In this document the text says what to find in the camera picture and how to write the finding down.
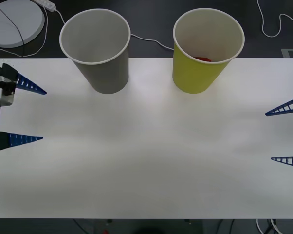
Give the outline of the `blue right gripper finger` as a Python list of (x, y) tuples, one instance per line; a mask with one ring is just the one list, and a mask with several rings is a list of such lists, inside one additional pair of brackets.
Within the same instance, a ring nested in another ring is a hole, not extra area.
[(274, 115), (282, 115), (282, 114), (290, 114), (290, 113), (293, 113), (293, 99), (266, 112), (265, 116), (274, 116)]
[(293, 157), (272, 157), (271, 160), (293, 166)]

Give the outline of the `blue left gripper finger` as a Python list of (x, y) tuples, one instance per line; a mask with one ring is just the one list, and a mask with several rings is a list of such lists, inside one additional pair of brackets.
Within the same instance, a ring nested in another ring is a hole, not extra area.
[(43, 139), (42, 136), (29, 136), (8, 132), (0, 132), (0, 151), (23, 144), (33, 143), (41, 139)]
[(15, 91), (15, 89), (18, 88), (41, 95), (47, 94), (45, 90), (20, 74), (16, 69), (7, 63), (3, 63), (2, 67), (0, 67), (0, 77), (8, 79), (6, 84), (3, 84), (3, 81), (0, 81), (0, 85), (4, 85), (4, 88), (8, 88), (9, 91)]

